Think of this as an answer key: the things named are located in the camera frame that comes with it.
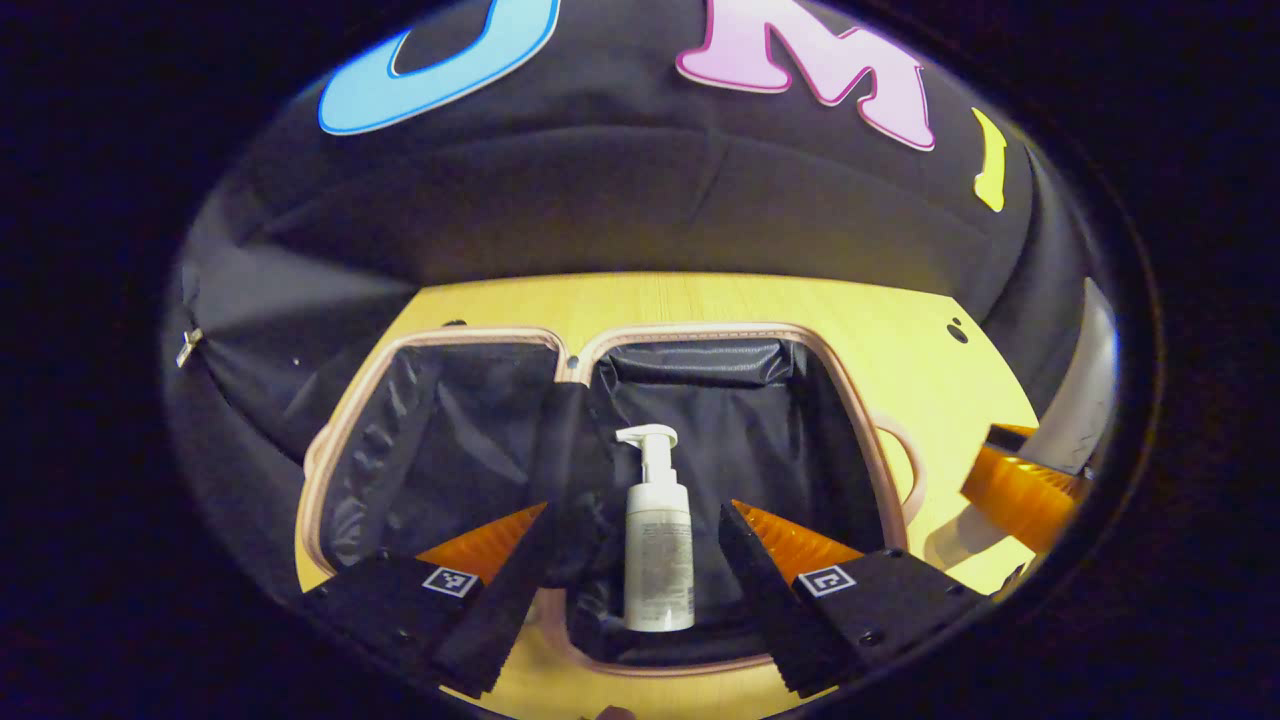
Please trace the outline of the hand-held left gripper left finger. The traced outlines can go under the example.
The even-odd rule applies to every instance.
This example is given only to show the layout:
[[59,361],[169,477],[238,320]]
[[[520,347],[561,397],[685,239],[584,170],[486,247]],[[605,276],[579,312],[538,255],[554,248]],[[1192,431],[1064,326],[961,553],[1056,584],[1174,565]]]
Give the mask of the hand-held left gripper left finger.
[[549,565],[538,503],[429,551],[380,551],[306,591],[301,616],[410,685],[471,698],[493,691]]

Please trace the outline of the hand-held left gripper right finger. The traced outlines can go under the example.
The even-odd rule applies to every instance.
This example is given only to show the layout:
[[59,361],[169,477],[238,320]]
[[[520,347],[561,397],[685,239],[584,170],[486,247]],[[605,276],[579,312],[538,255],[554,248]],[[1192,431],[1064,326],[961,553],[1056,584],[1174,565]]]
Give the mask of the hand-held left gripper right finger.
[[986,606],[906,550],[860,552],[732,500],[719,547],[788,691],[810,697],[878,673]]

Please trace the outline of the white squeeze tube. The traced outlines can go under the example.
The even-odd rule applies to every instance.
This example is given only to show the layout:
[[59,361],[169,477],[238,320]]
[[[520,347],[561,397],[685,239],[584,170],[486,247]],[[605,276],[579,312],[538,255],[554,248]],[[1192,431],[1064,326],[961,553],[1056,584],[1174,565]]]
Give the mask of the white squeeze tube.
[[[996,447],[1069,474],[1088,471],[1114,419],[1119,378],[1117,328],[1112,304],[1093,279],[1084,279],[1082,297],[1080,332],[1062,382],[1036,433],[1023,446],[984,442],[980,448]],[[925,560],[938,569],[955,568],[1005,539],[1021,544],[987,521],[966,498],[965,502],[954,520],[925,539]]]

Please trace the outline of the white pump bottle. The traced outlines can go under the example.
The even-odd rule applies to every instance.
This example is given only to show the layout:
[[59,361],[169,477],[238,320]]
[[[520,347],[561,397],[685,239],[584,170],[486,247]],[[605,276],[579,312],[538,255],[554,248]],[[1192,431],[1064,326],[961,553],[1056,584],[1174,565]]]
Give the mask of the white pump bottle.
[[641,479],[625,509],[623,624],[630,632],[682,632],[695,624],[692,515],[672,451],[677,432],[662,424],[620,429],[640,452]]

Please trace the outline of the pink suitcase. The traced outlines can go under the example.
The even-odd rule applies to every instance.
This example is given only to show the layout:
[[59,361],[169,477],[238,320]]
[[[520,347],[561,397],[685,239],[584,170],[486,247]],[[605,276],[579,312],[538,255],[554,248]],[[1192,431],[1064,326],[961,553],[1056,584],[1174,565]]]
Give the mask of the pink suitcase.
[[[641,480],[626,427],[675,429],[691,509],[694,624],[623,625],[625,501]],[[904,547],[925,498],[899,483],[876,416],[835,346],[778,322],[603,331],[579,351],[538,327],[447,325],[393,341],[308,447],[300,550],[334,575],[416,555],[544,503],[561,543],[544,577],[548,632],[580,664],[625,675],[765,661],[716,538],[739,500],[860,551]]]

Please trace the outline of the black backdrop cloth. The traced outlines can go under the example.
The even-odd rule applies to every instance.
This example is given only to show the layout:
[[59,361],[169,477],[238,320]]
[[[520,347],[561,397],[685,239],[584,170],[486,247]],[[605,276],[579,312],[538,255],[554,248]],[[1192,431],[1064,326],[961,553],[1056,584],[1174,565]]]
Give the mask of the black backdrop cloth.
[[954,299],[1048,409],[1105,286],[1038,143],[815,0],[445,0],[288,97],[183,234],[193,361],[298,462],[422,287],[724,272]]

